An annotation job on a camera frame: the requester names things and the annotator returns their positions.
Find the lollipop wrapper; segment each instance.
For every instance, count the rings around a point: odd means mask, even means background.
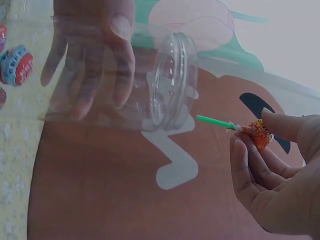
[[[253,129],[251,138],[257,149],[265,148],[271,143],[272,139],[274,139],[274,135],[266,129],[262,119],[251,122],[249,127]]]
[[[21,86],[33,71],[33,59],[25,46],[7,50],[1,62],[1,82],[14,87]]]

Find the lollipop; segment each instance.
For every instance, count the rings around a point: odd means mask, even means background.
[[[0,24],[0,52],[5,49],[7,41],[7,27]]]
[[[253,128],[251,138],[258,149],[265,148],[274,139],[274,135],[266,129],[262,119],[251,122],[249,127]]]
[[[274,135],[266,129],[262,119],[251,122],[249,126],[242,126],[239,124],[234,124],[232,122],[224,122],[201,115],[197,115],[196,119],[206,123],[225,127],[227,128],[227,130],[233,130],[236,132],[248,134],[250,135],[257,149],[265,148],[269,143],[271,143],[272,139],[274,138]]]
[[[14,87],[21,86],[33,71],[33,59],[23,45],[7,50],[0,60],[0,81]]]

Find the clear plastic jar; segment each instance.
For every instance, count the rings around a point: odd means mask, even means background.
[[[75,23],[70,19],[41,24],[8,20],[2,27],[0,36],[5,46],[1,53],[0,117],[168,131],[179,129],[190,112],[197,89],[197,55],[191,38],[182,33],[135,25],[131,41],[135,59],[132,88],[124,104],[118,107],[114,96],[119,81],[116,76],[121,71],[121,67],[117,68],[119,60],[116,61],[119,55],[105,44],[100,27],[90,21]],[[58,47],[52,51],[51,42],[57,35],[64,35],[66,50]],[[53,55],[56,61],[50,63],[52,69],[48,73],[47,56]],[[89,60],[95,64],[91,63],[93,68],[88,70]],[[46,75],[50,79],[40,81]],[[122,80],[127,81],[125,78],[128,76],[124,74]],[[84,117],[75,119],[79,92],[86,89],[94,92],[92,105]]]

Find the green lollipop stick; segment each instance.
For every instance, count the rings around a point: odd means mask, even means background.
[[[217,119],[213,119],[213,118],[210,118],[207,116],[201,116],[201,115],[197,115],[196,119],[199,121],[202,121],[202,122],[209,123],[209,124],[214,124],[214,125],[218,125],[218,126],[227,128],[227,129],[235,130],[235,125],[230,122],[220,121]]]

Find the floral patterned cloth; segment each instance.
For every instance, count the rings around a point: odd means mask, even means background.
[[[0,0],[0,20],[10,18],[17,19],[23,14],[37,16],[51,16],[52,1],[46,0]],[[34,75],[30,84],[40,83],[41,68],[46,60],[52,41],[51,32],[29,32],[15,28],[12,31],[14,37],[23,41],[27,46],[37,46],[32,49],[34,55]],[[43,100],[50,95],[43,90],[35,90],[33,94],[25,93],[27,101],[17,97],[22,90],[11,86],[3,87],[7,93],[5,107],[1,110],[1,116],[6,116],[6,111],[31,111],[31,103],[38,107]],[[26,240],[27,216],[33,167],[36,159],[38,145],[43,128],[42,121],[20,120],[8,117],[0,117],[0,239],[1,240]]]

